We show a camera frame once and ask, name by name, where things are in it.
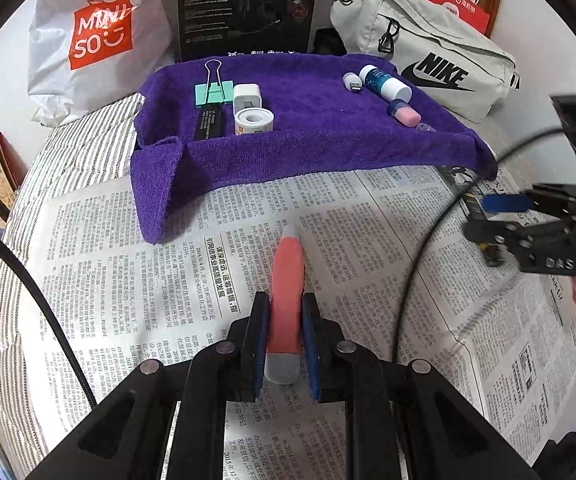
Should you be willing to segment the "pink white tube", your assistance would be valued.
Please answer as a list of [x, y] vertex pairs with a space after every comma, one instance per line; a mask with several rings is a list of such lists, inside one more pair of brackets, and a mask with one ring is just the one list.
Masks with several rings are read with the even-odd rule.
[[300, 375], [300, 315], [304, 261], [300, 232], [288, 224], [282, 231], [271, 268], [271, 308], [265, 377], [291, 385]]

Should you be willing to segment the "clear plastic cap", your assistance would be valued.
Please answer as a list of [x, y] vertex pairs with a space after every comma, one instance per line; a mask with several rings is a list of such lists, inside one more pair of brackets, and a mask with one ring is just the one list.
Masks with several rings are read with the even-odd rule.
[[425, 131], [425, 132], [436, 132], [437, 129], [432, 127], [431, 125], [426, 124], [425, 122], [419, 122], [419, 124], [416, 126], [416, 128], [420, 131]]

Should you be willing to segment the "pink blue small cap bottle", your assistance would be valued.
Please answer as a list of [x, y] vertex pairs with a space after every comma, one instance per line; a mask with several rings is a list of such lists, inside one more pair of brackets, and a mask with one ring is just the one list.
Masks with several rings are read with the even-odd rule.
[[408, 128], [416, 128], [421, 121], [421, 116], [408, 103], [402, 100], [393, 100], [387, 108], [389, 116], [396, 119], [400, 124]]

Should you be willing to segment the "white blue bottle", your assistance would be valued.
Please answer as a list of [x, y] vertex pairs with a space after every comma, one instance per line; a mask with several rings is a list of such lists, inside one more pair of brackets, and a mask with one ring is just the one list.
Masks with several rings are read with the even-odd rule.
[[387, 102], [399, 100], [408, 103], [413, 94], [407, 84], [375, 65], [365, 65], [359, 72], [359, 78], [368, 90]]

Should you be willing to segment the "black rectangular lighter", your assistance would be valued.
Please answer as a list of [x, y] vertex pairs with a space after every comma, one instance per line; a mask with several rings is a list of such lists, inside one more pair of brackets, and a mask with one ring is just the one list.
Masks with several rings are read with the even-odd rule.
[[224, 135], [224, 122], [221, 104], [210, 103], [201, 106], [193, 140], [203, 141], [221, 138]]

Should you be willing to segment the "white tape roll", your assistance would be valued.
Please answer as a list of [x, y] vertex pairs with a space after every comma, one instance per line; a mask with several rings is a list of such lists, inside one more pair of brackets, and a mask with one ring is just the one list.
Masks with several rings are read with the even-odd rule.
[[247, 107], [235, 114], [235, 133], [259, 133], [274, 128], [275, 115], [263, 107]]

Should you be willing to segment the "white USB charger plug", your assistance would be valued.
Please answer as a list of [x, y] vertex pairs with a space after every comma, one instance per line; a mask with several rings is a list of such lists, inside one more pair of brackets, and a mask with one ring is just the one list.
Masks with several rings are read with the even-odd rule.
[[233, 115], [247, 108], [260, 108], [263, 106], [261, 89], [258, 84], [235, 84], [233, 86]]

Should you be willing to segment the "green binder clip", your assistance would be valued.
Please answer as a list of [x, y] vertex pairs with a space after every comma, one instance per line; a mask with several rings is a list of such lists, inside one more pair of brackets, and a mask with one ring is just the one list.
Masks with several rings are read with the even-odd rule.
[[233, 102], [232, 80], [225, 80], [221, 76], [223, 63], [217, 58], [211, 58], [204, 63], [207, 71], [207, 80], [204, 84], [195, 87], [195, 104], [203, 106], [207, 104], [228, 104]]

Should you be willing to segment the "newspaper sheet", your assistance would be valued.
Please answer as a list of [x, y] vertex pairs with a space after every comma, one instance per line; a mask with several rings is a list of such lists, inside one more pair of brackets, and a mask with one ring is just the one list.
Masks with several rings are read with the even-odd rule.
[[27, 269], [97, 398], [138, 364], [189, 360], [268, 288], [288, 224], [305, 287], [344, 335], [388, 358], [399, 294], [433, 234], [407, 304], [399, 358], [428, 360], [528, 462], [576, 379], [576, 309], [562, 278], [490, 268], [463, 237], [438, 170], [393, 167], [228, 186], [178, 210], [166, 240], [141, 236], [127, 178], [46, 200]]

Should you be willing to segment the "grey Nike waist bag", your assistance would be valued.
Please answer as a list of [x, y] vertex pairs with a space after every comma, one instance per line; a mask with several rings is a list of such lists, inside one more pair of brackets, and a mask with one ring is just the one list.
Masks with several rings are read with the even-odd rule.
[[329, 18], [347, 52], [383, 58], [471, 122], [519, 88], [511, 54], [428, 0], [332, 0]]

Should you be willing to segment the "purple towel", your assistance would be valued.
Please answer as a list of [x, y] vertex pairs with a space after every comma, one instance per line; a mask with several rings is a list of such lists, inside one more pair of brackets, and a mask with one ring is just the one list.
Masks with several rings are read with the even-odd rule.
[[196, 85], [207, 78], [202, 60], [169, 65], [140, 89], [134, 119], [137, 148], [130, 180], [142, 237], [161, 242], [169, 215], [197, 197], [236, 184], [259, 183], [312, 172], [392, 166], [462, 166], [494, 178], [497, 163], [474, 130], [425, 92], [414, 89], [410, 105], [429, 130], [406, 128], [390, 117], [375, 93], [352, 93], [342, 77], [375, 65], [395, 67], [366, 54], [343, 56], [274, 53], [224, 58], [226, 79], [258, 84], [274, 116], [271, 130], [238, 134], [224, 108], [223, 133], [195, 137]]

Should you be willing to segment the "striped bed sheet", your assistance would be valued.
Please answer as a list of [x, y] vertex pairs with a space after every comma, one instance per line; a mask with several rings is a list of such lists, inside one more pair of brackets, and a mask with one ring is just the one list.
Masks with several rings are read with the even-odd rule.
[[[27, 268], [30, 234], [46, 200], [127, 178], [139, 96], [52, 130], [26, 176], [6, 243]], [[0, 428], [23, 479], [89, 413], [70, 365], [36, 304], [0, 264]], [[225, 478], [330, 478], [343, 469], [343, 406], [318, 406], [305, 373], [293, 386], [264, 382], [254, 403], [229, 403]]]

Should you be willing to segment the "black headset box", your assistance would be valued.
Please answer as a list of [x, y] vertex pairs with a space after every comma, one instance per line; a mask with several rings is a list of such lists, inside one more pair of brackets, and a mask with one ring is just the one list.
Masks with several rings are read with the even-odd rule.
[[177, 0], [178, 54], [309, 50], [315, 0]]

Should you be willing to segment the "white Miniso plastic bag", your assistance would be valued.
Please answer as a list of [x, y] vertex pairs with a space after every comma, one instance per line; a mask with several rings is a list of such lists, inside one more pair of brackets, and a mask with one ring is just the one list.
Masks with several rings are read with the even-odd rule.
[[162, 0], [36, 0], [27, 69], [33, 121], [58, 127], [136, 92], [172, 40]]

